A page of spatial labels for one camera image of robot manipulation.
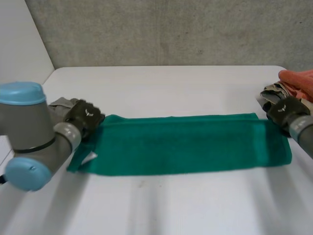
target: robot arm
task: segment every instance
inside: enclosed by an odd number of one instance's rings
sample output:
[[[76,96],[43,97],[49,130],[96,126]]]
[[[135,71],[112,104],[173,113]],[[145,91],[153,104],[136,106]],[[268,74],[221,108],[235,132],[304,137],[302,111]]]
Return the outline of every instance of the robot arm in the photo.
[[[16,82],[0,85],[0,134],[14,151],[4,178],[25,191],[47,184],[80,142],[104,120],[100,110],[79,100],[64,122],[54,127],[41,85]]]
[[[291,96],[273,105],[267,116],[313,158],[313,117],[304,104]]]

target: red towel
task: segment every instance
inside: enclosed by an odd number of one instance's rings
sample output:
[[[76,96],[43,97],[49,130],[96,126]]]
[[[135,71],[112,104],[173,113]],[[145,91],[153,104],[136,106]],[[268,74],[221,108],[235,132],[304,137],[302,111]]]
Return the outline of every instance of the red towel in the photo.
[[[313,70],[304,72],[282,70],[278,77],[293,96],[313,102]]]

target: white table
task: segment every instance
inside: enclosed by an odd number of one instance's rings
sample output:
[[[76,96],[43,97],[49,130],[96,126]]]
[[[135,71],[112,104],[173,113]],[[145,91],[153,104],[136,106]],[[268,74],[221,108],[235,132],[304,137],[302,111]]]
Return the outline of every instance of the white table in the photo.
[[[255,96],[282,69],[63,68],[44,90],[48,102],[83,98],[127,118],[251,112],[265,118]],[[311,235],[313,160],[290,143],[291,165],[277,168],[104,177],[67,173],[64,165],[38,192],[0,187],[0,234]]]

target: white wall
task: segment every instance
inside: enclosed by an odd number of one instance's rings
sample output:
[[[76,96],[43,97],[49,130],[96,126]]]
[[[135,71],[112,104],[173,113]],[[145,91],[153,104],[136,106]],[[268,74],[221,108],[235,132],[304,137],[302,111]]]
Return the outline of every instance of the white wall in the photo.
[[[42,84],[53,71],[25,1],[0,0],[0,83]],[[0,165],[9,151],[6,138],[0,137]]]

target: crumpled fabric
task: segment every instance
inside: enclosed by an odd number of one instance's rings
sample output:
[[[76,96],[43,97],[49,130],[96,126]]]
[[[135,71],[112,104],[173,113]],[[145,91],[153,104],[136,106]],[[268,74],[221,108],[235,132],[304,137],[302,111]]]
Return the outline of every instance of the crumpled fabric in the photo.
[[[65,99],[61,97],[56,101],[48,105],[51,121],[53,125],[58,124],[63,121],[63,118],[68,113],[68,111],[76,104],[78,99]]]
[[[313,70],[304,72],[293,72],[282,70],[278,73],[280,81],[264,87],[257,98],[265,112],[268,112],[272,105],[288,96],[298,98],[306,105],[313,115]]]

